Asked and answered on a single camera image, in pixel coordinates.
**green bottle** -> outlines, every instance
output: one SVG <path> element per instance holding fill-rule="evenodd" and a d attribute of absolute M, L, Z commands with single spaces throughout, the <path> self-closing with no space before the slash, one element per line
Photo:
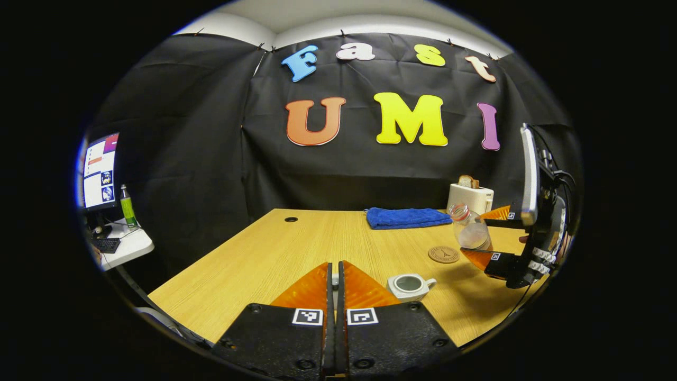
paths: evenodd
<path fill-rule="evenodd" d="M 139 226 L 136 222 L 136 217 L 134 216 L 134 209 L 131 207 L 131 197 L 127 192 L 127 185 L 122 185 L 120 187 L 122 194 L 120 195 L 120 205 L 123 207 L 123 214 L 125 215 L 125 220 L 129 226 Z"/>

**blue letter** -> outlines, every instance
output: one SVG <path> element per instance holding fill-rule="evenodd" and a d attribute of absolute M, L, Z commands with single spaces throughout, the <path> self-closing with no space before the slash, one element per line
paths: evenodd
<path fill-rule="evenodd" d="M 282 61 L 282 64 L 289 66 L 294 74 L 292 81 L 298 82 L 317 69 L 315 66 L 306 65 L 306 62 L 309 64 L 317 62 L 318 57 L 316 57 L 315 54 L 310 53 L 317 49 L 318 47 L 315 45 L 308 45 Z"/>

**colorful letter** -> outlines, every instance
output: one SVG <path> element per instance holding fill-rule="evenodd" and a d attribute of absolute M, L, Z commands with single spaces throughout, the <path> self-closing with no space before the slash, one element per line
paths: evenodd
<path fill-rule="evenodd" d="M 401 140 L 395 131 L 399 125 L 404 138 L 413 143 L 418 130 L 423 125 L 423 133 L 418 141 L 427 146 L 446 146 L 447 138 L 442 129 L 442 99 L 432 95 L 422 95 L 414 111 L 395 93 L 378 93 L 374 99 L 381 104 L 381 133 L 376 141 L 383 144 L 397 144 Z"/>
<path fill-rule="evenodd" d="M 475 56 L 469 56 L 469 57 L 466 57 L 466 61 L 473 64 L 475 71 L 477 71 L 477 74 L 479 74 L 480 77 L 486 79 L 489 82 L 496 82 L 496 77 L 489 74 L 489 72 L 487 71 L 487 68 L 489 68 L 487 66 L 487 64 L 480 61 L 479 58 L 477 58 Z"/>
<path fill-rule="evenodd" d="M 496 135 L 496 108 L 487 103 L 478 103 L 477 108 L 482 112 L 482 121 L 484 122 L 484 139 L 482 148 L 490 151 L 498 151 L 501 144 Z"/>
<path fill-rule="evenodd" d="M 372 54 L 372 46 L 368 43 L 354 42 L 341 45 L 341 49 L 336 53 L 336 57 L 341 60 L 354 60 L 357 58 L 361 61 L 373 60 L 376 56 Z"/>
<path fill-rule="evenodd" d="M 319 132 L 308 131 L 308 109 L 315 104 L 312 100 L 289 102 L 285 108 L 289 110 L 287 119 L 287 138 L 299 146 L 320 146 L 330 142 L 339 134 L 341 126 L 341 105 L 344 98 L 324 98 L 320 101 L 327 108 L 324 128 Z"/>
<path fill-rule="evenodd" d="M 289 66 L 292 74 L 294 74 L 292 81 L 298 82 L 317 69 L 316 66 L 307 65 L 318 61 L 318 57 L 310 53 L 317 49 L 318 47 L 315 45 L 308 45 L 282 61 L 282 64 Z"/>
<path fill-rule="evenodd" d="M 416 58 L 426 65 L 444 66 L 445 60 L 440 56 L 440 51 L 434 46 L 418 44 L 414 46 Z"/>

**table surface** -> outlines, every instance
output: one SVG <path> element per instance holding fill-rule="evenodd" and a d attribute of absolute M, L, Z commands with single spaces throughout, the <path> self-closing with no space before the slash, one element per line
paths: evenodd
<path fill-rule="evenodd" d="M 153 240 L 146 234 L 146 231 L 139 229 L 132 232 L 130 228 L 125 225 L 125 219 L 115 221 L 112 224 L 107 224 L 113 227 L 113 230 L 108 235 L 108 238 L 120 238 L 120 245 L 112 254 L 101 254 L 101 268 L 108 271 L 115 266 L 120 266 L 125 262 L 136 259 L 142 255 L 148 254 L 155 249 Z"/>
<path fill-rule="evenodd" d="M 296 222 L 285 222 L 297 217 Z M 494 250 L 521 254 L 524 230 L 489 227 Z M 373 230 L 366 212 L 274 209 L 149 297 L 172 318 L 216 342 L 242 309 L 269 304 L 323 262 L 347 260 L 382 285 L 403 273 L 435 278 L 422 300 L 456 345 L 499 324 L 525 292 L 483 274 L 465 256 L 451 264 L 428 257 L 432 247 L 459 249 L 452 225 Z M 533 285 L 528 299 L 544 279 Z"/>

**letter a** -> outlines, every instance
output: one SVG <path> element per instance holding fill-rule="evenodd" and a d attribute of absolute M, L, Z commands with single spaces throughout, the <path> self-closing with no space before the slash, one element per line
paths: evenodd
<path fill-rule="evenodd" d="M 372 46 L 368 43 L 354 42 L 341 45 L 341 49 L 336 52 L 336 57 L 341 60 L 354 60 L 357 58 L 360 61 L 373 60 L 376 56 L 372 53 Z"/>

